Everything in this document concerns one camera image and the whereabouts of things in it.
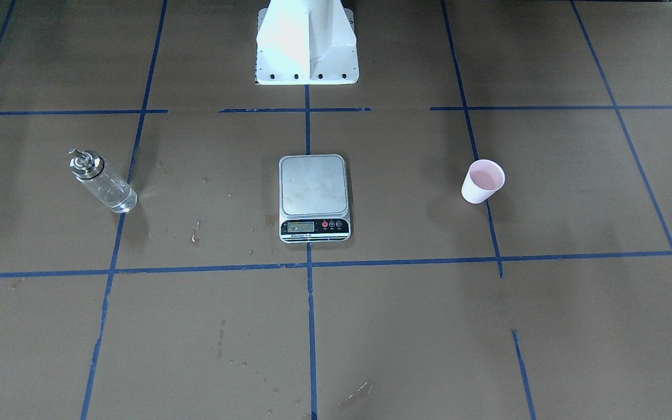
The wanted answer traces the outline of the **pink paper cup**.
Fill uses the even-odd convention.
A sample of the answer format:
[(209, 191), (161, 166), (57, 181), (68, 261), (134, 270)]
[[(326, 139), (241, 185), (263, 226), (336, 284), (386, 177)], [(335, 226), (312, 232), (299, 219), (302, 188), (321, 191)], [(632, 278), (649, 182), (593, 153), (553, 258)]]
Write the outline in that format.
[(478, 159), (469, 166), (461, 196), (469, 203), (480, 204), (494, 195), (506, 183), (506, 173), (493, 160)]

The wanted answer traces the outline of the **glass sauce bottle metal spout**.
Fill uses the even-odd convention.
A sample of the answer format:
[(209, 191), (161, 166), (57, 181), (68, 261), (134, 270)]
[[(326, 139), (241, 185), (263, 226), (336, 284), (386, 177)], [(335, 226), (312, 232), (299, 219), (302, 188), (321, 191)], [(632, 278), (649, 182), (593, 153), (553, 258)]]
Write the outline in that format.
[(97, 152), (72, 147), (69, 168), (72, 175), (112, 212), (124, 214), (138, 203), (138, 194), (121, 174)]

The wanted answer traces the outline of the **digital kitchen scale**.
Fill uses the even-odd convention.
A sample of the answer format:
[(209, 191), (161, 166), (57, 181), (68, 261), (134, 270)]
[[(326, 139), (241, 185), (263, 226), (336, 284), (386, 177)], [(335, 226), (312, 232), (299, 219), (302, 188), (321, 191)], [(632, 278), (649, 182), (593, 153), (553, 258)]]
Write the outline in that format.
[(288, 244), (341, 242), (352, 234), (346, 160), (285, 155), (278, 162), (278, 224)]

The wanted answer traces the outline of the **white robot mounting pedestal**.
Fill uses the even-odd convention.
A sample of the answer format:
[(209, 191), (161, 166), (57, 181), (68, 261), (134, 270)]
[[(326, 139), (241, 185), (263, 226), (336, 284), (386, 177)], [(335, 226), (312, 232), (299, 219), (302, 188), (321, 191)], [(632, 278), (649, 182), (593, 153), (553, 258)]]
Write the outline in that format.
[(351, 85), (360, 78), (353, 10), (341, 1), (271, 1), (258, 12), (259, 85)]

